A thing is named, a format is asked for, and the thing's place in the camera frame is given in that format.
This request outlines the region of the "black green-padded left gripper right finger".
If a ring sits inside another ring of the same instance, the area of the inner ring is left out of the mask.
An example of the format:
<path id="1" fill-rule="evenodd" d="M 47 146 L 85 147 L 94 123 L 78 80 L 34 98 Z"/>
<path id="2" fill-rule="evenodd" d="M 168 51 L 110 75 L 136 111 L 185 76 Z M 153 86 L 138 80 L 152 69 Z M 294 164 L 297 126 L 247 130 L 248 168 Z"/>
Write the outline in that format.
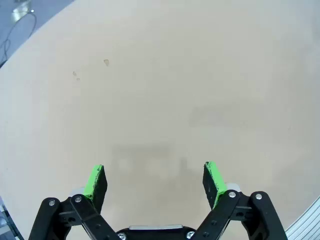
<path id="1" fill-rule="evenodd" d="M 288 237 L 264 191 L 250 196 L 227 189 L 217 165 L 207 161 L 203 166 L 202 184 L 210 205 L 210 212 L 194 233 L 196 240 L 218 240 L 230 221 L 239 221 L 250 240 L 286 240 Z"/>

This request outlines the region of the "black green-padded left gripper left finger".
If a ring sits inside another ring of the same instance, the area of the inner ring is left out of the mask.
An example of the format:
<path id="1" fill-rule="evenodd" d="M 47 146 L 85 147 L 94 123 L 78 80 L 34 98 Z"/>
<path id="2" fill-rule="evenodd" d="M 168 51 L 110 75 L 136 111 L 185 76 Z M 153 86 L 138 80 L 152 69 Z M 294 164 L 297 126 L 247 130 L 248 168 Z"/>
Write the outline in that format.
<path id="1" fill-rule="evenodd" d="M 91 240 L 116 240 L 117 233 L 101 216 L 108 183 L 104 166 L 95 165 L 83 193 L 64 201 L 45 198 L 35 217 L 30 240 L 65 240 L 73 226 L 82 226 Z"/>

